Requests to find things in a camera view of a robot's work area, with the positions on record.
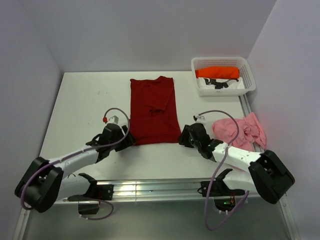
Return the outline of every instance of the white tabletop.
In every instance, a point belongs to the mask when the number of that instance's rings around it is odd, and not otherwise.
[[[40,156],[59,157],[83,147],[102,132],[105,126],[102,118],[108,108],[121,108],[130,116],[130,79],[159,76],[173,78],[181,130],[185,124],[194,123],[193,115],[207,110],[223,110],[234,118],[244,116],[237,96],[199,97],[191,71],[68,72],[64,74]],[[120,112],[113,111],[108,116],[113,115],[119,117],[120,123],[126,122]],[[226,116],[209,113],[205,118],[213,123]],[[207,124],[206,130],[213,138],[211,124]],[[178,143],[162,143],[113,151],[109,157],[78,173],[87,173],[97,180],[209,178],[217,165],[201,157],[196,149]]]

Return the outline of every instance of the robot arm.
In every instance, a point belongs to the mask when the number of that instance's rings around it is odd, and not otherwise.
[[[113,116],[103,129],[101,134],[87,142],[80,150],[58,158],[44,159],[37,157],[32,161],[21,181],[17,185],[14,194],[22,196],[22,191],[27,181],[41,168],[50,163],[60,161],[41,171],[27,186],[24,202],[36,209],[39,213],[48,210],[56,200],[80,195],[94,198],[97,194],[97,181],[85,173],[75,177],[68,177],[73,172],[91,164],[98,163],[108,157],[112,150],[121,151],[135,144],[135,138],[128,135],[116,145],[103,147],[115,143],[124,137],[128,131],[127,126],[118,125],[118,117]]]
[[[205,159],[214,162],[223,159],[228,147],[225,142],[211,139],[204,125],[199,122],[184,126],[179,144],[196,148]],[[264,200],[276,204],[295,183],[293,175],[270,150],[260,153],[229,146],[224,163],[242,171],[223,171],[214,181],[210,196],[228,196],[232,190],[257,191]]]
[[[56,200],[70,196],[97,198],[99,192],[97,181],[85,173],[75,177],[68,177],[73,172],[91,164],[95,164],[108,157],[112,150],[121,151],[135,144],[135,138],[129,133],[127,126],[118,125],[116,116],[110,118],[101,134],[87,142],[80,150],[67,156],[53,159],[37,157],[22,177],[15,189],[15,195],[22,197],[22,192],[35,173],[53,162],[38,173],[26,187],[24,202],[42,213],[48,210]],[[275,204],[285,192],[294,184],[295,179],[277,155],[272,151],[264,153],[249,152],[217,139],[211,139],[202,123],[185,125],[179,138],[179,144],[188,148],[196,148],[206,159],[221,161],[228,147],[226,164],[240,170],[225,169],[216,177],[210,191],[210,196],[230,196],[230,194],[244,195],[246,191],[257,191],[269,203]],[[208,182],[201,182],[202,195],[206,196]]]

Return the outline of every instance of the white basket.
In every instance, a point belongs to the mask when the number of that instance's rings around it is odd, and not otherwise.
[[[245,89],[203,89],[198,85],[196,70],[207,67],[237,67],[243,79]],[[195,57],[191,60],[192,76],[200,97],[240,96],[256,89],[256,81],[250,66],[243,57]]]

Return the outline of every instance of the folded red shirt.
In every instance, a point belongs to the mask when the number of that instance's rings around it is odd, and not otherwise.
[[[174,80],[131,79],[130,132],[135,145],[178,143],[178,124]]]

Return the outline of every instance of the white cloth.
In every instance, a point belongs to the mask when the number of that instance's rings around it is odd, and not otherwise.
[[[220,78],[208,78],[208,77],[199,77],[197,79],[198,86],[201,89],[245,89],[244,81],[242,77],[238,79],[220,79]],[[219,83],[226,83],[222,88],[219,88],[217,85]]]

